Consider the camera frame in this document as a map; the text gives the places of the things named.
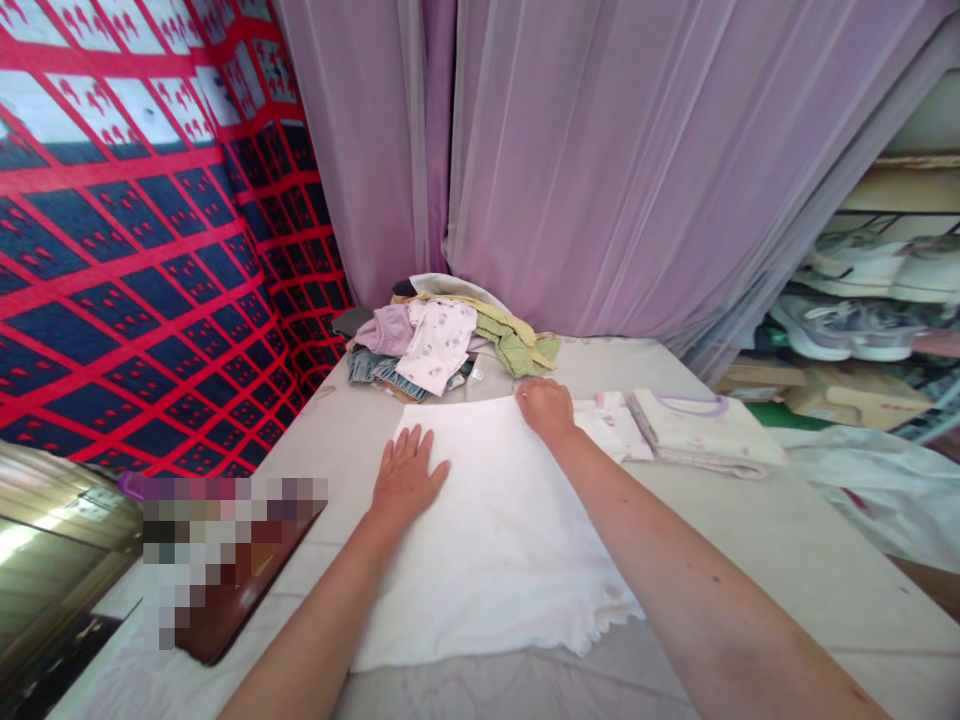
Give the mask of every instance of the red grid pattern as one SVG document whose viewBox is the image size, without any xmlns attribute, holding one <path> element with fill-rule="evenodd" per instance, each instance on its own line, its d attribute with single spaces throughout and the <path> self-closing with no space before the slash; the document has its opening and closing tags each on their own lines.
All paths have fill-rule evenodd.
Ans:
<svg viewBox="0 0 960 720">
<path fill-rule="evenodd" d="M 336 363 L 349 290 L 273 18 L 5 0 L 3 439 L 248 475 Z"/>
</svg>

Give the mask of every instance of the purple curtain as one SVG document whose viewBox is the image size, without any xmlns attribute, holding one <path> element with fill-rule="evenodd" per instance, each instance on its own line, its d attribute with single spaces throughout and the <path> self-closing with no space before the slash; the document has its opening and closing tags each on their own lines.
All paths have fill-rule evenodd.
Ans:
<svg viewBox="0 0 960 720">
<path fill-rule="evenodd" d="M 537 330 L 684 350 L 951 5 L 461 3 L 452 271 Z"/>
<path fill-rule="evenodd" d="M 538 330 L 656 337 L 700 368 L 782 286 L 842 184 L 794 221 L 954 10 L 279 4 L 358 302 L 446 260 Z"/>
</svg>

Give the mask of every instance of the sneaker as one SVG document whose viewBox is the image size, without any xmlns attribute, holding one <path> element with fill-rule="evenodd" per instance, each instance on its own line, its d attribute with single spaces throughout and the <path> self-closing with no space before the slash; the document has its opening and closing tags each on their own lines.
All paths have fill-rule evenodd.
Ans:
<svg viewBox="0 0 960 720">
<path fill-rule="evenodd" d="M 837 304 L 799 295 L 781 295 L 770 308 L 770 317 L 783 325 L 790 347 L 811 360 L 837 362 L 853 354 L 854 329 L 862 307 Z"/>
<path fill-rule="evenodd" d="M 908 240 L 884 241 L 864 230 L 823 235 L 793 279 L 839 297 L 886 296 L 909 246 Z"/>
<path fill-rule="evenodd" d="M 863 303 L 861 310 L 851 320 L 855 358 L 896 362 L 910 357 L 914 338 L 923 331 L 923 325 L 883 302 Z"/>
<path fill-rule="evenodd" d="M 960 235 L 918 238 L 890 297 L 929 303 L 956 303 L 960 296 Z"/>
</svg>

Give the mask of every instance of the cardboard box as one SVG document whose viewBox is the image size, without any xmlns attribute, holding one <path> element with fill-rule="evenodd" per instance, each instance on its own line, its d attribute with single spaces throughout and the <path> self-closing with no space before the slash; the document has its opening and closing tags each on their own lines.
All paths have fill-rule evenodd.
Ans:
<svg viewBox="0 0 960 720">
<path fill-rule="evenodd" d="M 887 555 L 887 559 L 913 580 L 930 599 L 960 623 L 960 575 Z"/>
<path fill-rule="evenodd" d="M 769 402 L 788 387 L 805 384 L 804 372 L 796 365 L 773 356 L 740 355 L 714 385 L 713 391 L 742 402 Z"/>
<path fill-rule="evenodd" d="M 923 395 L 871 363 L 811 363 L 807 384 L 783 399 L 793 412 L 841 425 L 890 430 L 933 407 Z"/>
</svg>

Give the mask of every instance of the table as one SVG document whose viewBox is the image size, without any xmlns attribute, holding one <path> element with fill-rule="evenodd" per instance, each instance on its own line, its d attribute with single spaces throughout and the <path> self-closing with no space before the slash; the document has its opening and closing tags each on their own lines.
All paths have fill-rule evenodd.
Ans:
<svg viewBox="0 0 960 720">
<path fill-rule="evenodd" d="M 575 399 L 650 387 L 711 394 L 652 340 L 565 338 L 554 376 Z M 443 398 L 508 392 L 488 364 Z M 370 503 L 383 444 L 400 403 L 350 387 L 342 361 L 270 452 L 255 479 L 326 477 L 329 505 L 221 663 L 144 648 L 140 616 L 111 639 L 90 675 L 58 706 L 64 717 L 216 717 L 256 659 L 333 560 Z M 625 467 L 737 563 L 897 718 L 960 711 L 960 626 L 809 486 L 789 471 L 748 482 L 650 463 Z M 528 649 L 351 675 L 342 718 L 695 718 L 644 622 L 615 627 L 584 658 Z"/>
</svg>

